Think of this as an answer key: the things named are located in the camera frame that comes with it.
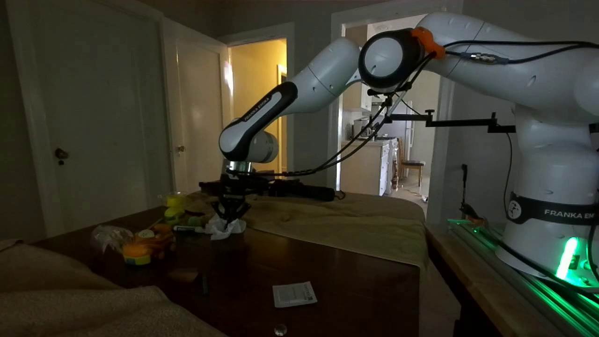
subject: black cable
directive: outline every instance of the black cable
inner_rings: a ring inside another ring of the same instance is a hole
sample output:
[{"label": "black cable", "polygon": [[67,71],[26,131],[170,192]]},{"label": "black cable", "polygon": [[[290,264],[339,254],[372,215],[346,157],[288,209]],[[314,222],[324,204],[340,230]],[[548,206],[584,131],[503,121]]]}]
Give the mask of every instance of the black cable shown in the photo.
[{"label": "black cable", "polygon": [[[434,58],[434,54],[426,54],[425,58],[419,60],[413,74],[410,80],[400,82],[393,93],[400,91],[400,89],[410,89],[412,82],[419,76],[419,73],[426,67],[426,63]],[[339,157],[344,149],[348,149],[355,138],[359,138],[365,129],[368,129],[376,118],[382,114],[382,110],[389,110],[389,99],[391,95],[387,95],[385,103],[376,110],[376,114],[372,116],[372,119],[348,142],[344,144],[339,151],[335,151],[329,159],[325,159],[322,164],[314,166],[314,168],[307,168],[307,170],[292,170],[292,172],[256,172],[256,176],[309,176],[325,168],[331,168],[342,161],[346,161],[348,157],[352,157],[357,149],[361,149],[368,140],[372,140],[376,136],[376,133],[380,131],[382,123],[376,125],[376,129],[372,131],[372,134],[368,134],[368,138],[365,138],[359,146],[355,146],[350,153],[346,153],[344,157]]]},{"label": "black cable", "polygon": [[509,187],[509,179],[511,179],[511,168],[513,168],[513,142],[511,142],[511,136],[509,136],[509,133],[505,133],[505,136],[507,136],[507,174],[505,174],[505,183],[503,183],[503,215],[509,219],[509,206],[507,206],[507,200],[509,200],[509,196],[507,196],[507,187]]},{"label": "black cable", "polygon": [[[533,54],[533,56],[528,56],[528,58],[516,58],[516,60],[499,58],[499,56],[490,54],[490,58],[494,60],[492,63],[526,63],[526,61],[533,61],[533,60],[546,58],[546,56],[552,56],[552,54],[558,54],[558,52],[565,52],[565,50],[572,50],[572,48],[599,48],[597,43],[589,43],[589,41],[488,41],[488,39],[481,39],[481,41],[460,39],[460,41],[447,43],[443,46],[449,48],[449,46],[455,46],[455,45],[522,45],[522,46],[563,45],[563,46],[548,50],[548,52]],[[447,54],[471,60],[470,52],[447,50]]]},{"label": "black cable", "polygon": [[593,222],[591,228],[587,230],[586,254],[587,254],[587,264],[591,267],[591,273],[593,273],[595,280],[599,280],[597,264],[595,264],[595,258],[593,258],[595,230],[597,230],[597,222]]},{"label": "black cable", "polygon": [[466,204],[466,189],[468,187],[468,164],[462,164],[462,204],[460,207],[464,207]]},{"label": "black cable", "polygon": [[372,140],[372,136],[378,133],[378,129],[382,125],[378,125],[372,134],[368,134],[367,138],[363,138],[350,153],[346,153],[344,157],[337,159],[339,155],[342,155],[344,149],[348,149],[382,114],[382,110],[385,108],[385,103],[374,112],[374,116],[368,119],[368,123],[355,134],[350,138],[348,144],[344,144],[339,151],[335,151],[329,159],[325,159],[324,162],[320,162],[314,168],[305,168],[305,170],[290,170],[290,172],[256,172],[256,176],[310,176],[314,172],[325,170],[329,166],[335,166],[337,162],[352,157],[357,149],[361,149],[368,140]]},{"label": "black cable", "polygon": [[425,116],[423,112],[415,110],[412,104],[408,104],[408,101],[404,101],[404,97],[397,97],[404,106],[408,106],[408,110],[412,110],[417,116]]},{"label": "black cable", "polygon": [[571,282],[567,282],[567,280],[552,275],[544,265],[541,265],[541,264],[526,258],[526,256],[520,254],[518,250],[514,250],[514,249],[511,249],[509,245],[505,245],[501,239],[486,234],[485,230],[479,230],[479,234],[485,236],[488,241],[492,241],[494,245],[498,245],[498,247],[501,247],[503,250],[507,250],[511,256],[518,258],[518,260],[520,260],[522,264],[526,264],[528,267],[539,271],[543,277],[550,279],[552,282],[556,282],[556,284],[559,284],[559,286],[563,286],[563,288],[567,288],[567,290],[572,290],[572,292],[584,295],[586,299],[593,301],[595,305],[599,305],[599,299],[597,299],[597,295],[595,295],[593,292],[589,292],[589,290],[586,290],[586,288],[582,288],[582,286],[574,286],[574,284],[571,284]]}]

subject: light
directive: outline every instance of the light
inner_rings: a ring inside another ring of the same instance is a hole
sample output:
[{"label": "light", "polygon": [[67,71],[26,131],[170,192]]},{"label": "light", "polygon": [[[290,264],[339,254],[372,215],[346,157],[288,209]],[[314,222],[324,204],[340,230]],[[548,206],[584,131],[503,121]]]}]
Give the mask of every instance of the light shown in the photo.
[{"label": "light", "polygon": [[232,73],[230,56],[228,60],[222,61],[222,76],[224,76],[224,84],[228,88],[230,97],[234,97],[234,73]]},{"label": "light", "polygon": [[559,277],[559,279],[565,279],[565,277],[567,277],[569,264],[571,264],[572,258],[574,258],[576,247],[578,247],[578,239],[576,239],[576,237],[569,237],[569,239],[565,241],[565,247],[563,247],[563,252],[561,252],[561,258],[559,258],[559,265],[558,265],[556,277]]}]

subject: cloth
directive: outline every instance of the cloth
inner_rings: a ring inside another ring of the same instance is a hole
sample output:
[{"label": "cloth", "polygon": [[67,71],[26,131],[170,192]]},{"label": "cloth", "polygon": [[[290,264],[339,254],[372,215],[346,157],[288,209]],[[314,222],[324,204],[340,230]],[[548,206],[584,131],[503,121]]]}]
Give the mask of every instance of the cloth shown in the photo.
[{"label": "cloth", "polygon": [[346,194],[320,202],[249,196],[249,228],[423,267],[425,213],[402,198]]},{"label": "cloth", "polygon": [[80,262],[0,241],[0,335],[222,335],[157,286],[120,288]]}]

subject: green light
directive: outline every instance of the green light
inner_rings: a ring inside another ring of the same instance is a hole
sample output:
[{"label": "green light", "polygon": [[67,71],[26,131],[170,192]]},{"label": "green light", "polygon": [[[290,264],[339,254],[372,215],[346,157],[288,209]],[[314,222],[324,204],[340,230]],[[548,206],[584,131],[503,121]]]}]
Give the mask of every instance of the green light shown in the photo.
[{"label": "green light", "polygon": [[559,265],[558,265],[558,271],[556,271],[556,277],[559,279],[565,279],[567,277],[567,269],[569,269],[569,264],[572,262],[572,256],[576,252],[576,247],[578,247],[578,239],[576,237],[569,237],[565,241],[565,247],[563,247],[563,252],[561,252],[561,258],[559,258]]}]

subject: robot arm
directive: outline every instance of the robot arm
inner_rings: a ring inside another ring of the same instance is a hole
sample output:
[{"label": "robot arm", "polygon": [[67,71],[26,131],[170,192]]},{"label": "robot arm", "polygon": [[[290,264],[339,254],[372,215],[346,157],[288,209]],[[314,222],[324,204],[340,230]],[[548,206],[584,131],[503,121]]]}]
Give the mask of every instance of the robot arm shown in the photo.
[{"label": "robot arm", "polygon": [[451,13],[426,15],[415,30],[378,33],[361,50],[348,39],[337,39],[297,76],[273,88],[245,116],[226,125],[221,151],[228,161],[271,161],[277,155],[275,138],[262,129],[277,116],[318,110],[357,80],[376,89],[400,89],[423,65],[477,91],[526,106],[537,119],[559,125],[595,121],[597,50],[576,48],[552,58],[529,58],[554,48],[556,45],[533,43],[479,18]]},{"label": "robot arm", "polygon": [[[565,267],[578,280],[569,282],[599,288],[599,277],[587,275],[593,264],[584,264],[593,254],[580,250],[589,247],[587,232],[599,219],[599,157],[587,136],[587,123],[599,119],[597,48],[584,41],[531,41],[464,15],[426,15],[415,30],[378,33],[361,50],[348,39],[335,41],[294,80],[230,123],[221,134],[221,151],[228,161],[269,161],[273,138],[262,129],[273,118],[316,110],[355,80],[380,91],[408,89],[406,78],[426,67],[514,103],[522,162],[514,168],[505,247],[556,271],[563,243],[578,239],[578,264]],[[522,258],[501,250],[498,256],[539,275]]]}]

